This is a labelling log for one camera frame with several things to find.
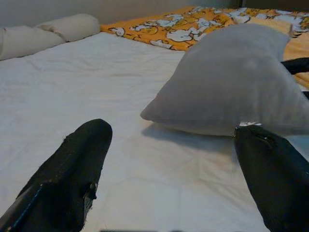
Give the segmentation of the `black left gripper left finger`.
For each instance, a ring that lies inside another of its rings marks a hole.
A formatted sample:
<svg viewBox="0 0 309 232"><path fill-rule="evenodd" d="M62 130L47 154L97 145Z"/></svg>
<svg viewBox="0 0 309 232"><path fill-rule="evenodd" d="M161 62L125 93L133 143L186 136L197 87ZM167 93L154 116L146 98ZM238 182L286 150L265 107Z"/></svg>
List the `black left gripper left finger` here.
<svg viewBox="0 0 309 232"><path fill-rule="evenodd" d="M0 219L3 232L79 232L96 199L112 127L82 124L29 179Z"/></svg>

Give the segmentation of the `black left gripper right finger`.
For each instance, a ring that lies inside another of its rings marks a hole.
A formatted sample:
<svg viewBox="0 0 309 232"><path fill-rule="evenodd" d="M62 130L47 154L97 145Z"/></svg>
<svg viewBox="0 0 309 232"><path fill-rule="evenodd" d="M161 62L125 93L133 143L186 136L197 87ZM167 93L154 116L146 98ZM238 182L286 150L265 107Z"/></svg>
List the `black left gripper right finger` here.
<svg viewBox="0 0 309 232"><path fill-rule="evenodd" d="M271 232L309 230L309 163L285 138L257 125L238 127L237 158Z"/></svg>

